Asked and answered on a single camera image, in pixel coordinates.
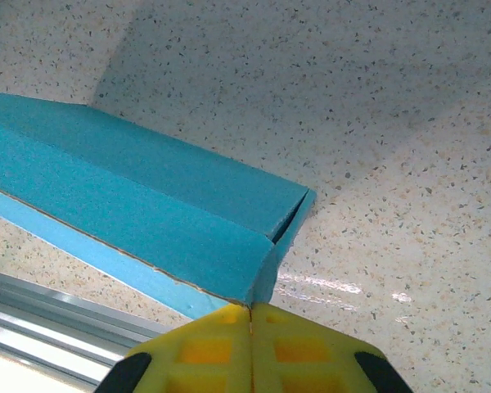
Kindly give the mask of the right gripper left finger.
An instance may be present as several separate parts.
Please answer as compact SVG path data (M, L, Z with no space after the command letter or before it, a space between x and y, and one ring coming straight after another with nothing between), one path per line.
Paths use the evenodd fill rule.
M251 392L250 311L227 305L133 347L101 392Z

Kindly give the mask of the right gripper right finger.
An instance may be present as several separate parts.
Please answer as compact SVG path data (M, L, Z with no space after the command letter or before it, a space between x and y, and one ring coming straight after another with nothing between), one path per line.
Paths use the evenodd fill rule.
M410 392L375 346L257 303L251 310L254 392Z

